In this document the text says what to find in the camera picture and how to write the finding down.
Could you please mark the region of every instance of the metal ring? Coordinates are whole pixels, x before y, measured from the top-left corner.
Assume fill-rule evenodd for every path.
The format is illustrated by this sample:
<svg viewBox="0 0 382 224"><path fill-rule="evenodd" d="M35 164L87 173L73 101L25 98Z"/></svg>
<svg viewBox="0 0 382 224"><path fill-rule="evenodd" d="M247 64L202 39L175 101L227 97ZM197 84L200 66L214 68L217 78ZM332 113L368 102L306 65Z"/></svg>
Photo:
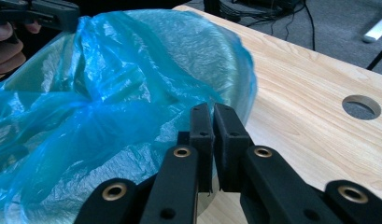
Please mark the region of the metal ring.
<svg viewBox="0 0 382 224"><path fill-rule="evenodd" d="M127 192L127 187L123 183L114 183L106 187L103 191L103 198L106 201L116 201L119 198L123 197Z"/></svg>
<svg viewBox="0 0 382 224"><path fill-rule="evenodd" d="M353 203L368 203L368 196L359 189L350 186L340 186L338 191L344 198Z"/></svg>
<svg viewBox="0 0 382 224"><path fill-rule="evenodd" d="M191 151L185 147L179 147L176 150L174 150L174 155L180 158L188 157L190 156Z"/></svg>
<svg viewBox="0 0 382 224"><path fill-rule="evenodd" d="M255 148L254 153L255 153L255 155L257 155L259 157L263 157L263 158L269 158L269 157L273 156L273 153L271 150L269 150L267 148L263 148L263 147Z"/></svg>

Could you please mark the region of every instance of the human hand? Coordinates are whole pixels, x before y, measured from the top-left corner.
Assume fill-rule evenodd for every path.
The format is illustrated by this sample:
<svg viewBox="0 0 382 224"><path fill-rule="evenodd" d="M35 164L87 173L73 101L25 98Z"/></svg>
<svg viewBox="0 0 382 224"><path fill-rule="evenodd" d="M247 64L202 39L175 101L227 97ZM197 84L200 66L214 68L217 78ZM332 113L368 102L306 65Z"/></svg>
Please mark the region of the human hand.
<svg viewBox="0 0 382 224"><path fill-rule="evenodd" d="M25 26L30 33L39 33L40 25L36 22ZM9 23L0 26L0 41L8 39L12 35L13 28ZM21 53L22 47L20 40L17 44L0 43L0 78L25 62L25 56Z"/></svg>

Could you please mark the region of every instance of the gray carpet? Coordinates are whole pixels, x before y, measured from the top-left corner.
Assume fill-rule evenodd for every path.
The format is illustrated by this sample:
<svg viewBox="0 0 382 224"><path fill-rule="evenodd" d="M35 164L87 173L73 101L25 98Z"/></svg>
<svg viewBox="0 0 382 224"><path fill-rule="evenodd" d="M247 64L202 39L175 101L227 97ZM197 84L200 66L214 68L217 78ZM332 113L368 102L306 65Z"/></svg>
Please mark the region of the gray carpet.
<svg viewBox="0 0 382 224"><path fill-rule="evenodd" d="M257 8L239 2L232 4L231 0L221 2L248 11ZM315 23L317 52L365 68L382 50L382 37L374 43L362 42L362 36L382 19L382 0L308 0L306 3ZM203 0L193 0L187 5L204 10ZM273 26L269 22L250 28L285 39L286 26L291 18L288 16L276 21ZM244 18L238 23L247 25L253 21L252 18ZM312 49L312 26L305 9L295 14L288 30L289 42ZM382 74L382 61L373 71Z"/></svg>

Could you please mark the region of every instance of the light wood tabletop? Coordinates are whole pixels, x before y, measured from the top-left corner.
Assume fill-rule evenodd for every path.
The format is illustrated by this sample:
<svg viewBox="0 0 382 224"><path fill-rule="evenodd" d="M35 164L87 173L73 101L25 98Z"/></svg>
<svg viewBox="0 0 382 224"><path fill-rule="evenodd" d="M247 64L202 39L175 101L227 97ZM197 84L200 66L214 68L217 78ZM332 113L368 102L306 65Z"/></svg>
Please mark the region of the light wood tabletop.
<svg viewBox="0 0 382 224"><path fill-rule="evenodd" d="M251 53L258 94L246 129L256 145L277 150L318 189L346 179L382 198L381 75L191 7L175 9L194 11L232 30ZM364 103L380 115L353 118L344 101ZM247 223L239 194L222 192L197 221Z"/></svg>

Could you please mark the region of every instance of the trash bag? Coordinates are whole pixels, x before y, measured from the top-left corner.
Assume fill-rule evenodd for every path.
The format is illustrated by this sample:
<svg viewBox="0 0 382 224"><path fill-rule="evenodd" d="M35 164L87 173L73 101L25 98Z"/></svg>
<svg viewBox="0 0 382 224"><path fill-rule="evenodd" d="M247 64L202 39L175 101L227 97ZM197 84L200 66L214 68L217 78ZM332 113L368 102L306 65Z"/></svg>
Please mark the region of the trash bag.
<svg viewBox="0 0 382 224"><path fill-rule="evenodd" d="M246 122L255 94L238 37L194 13L80 18L0 83L0 223L72 223L102 182L156 174L191 107Z"/></svg>

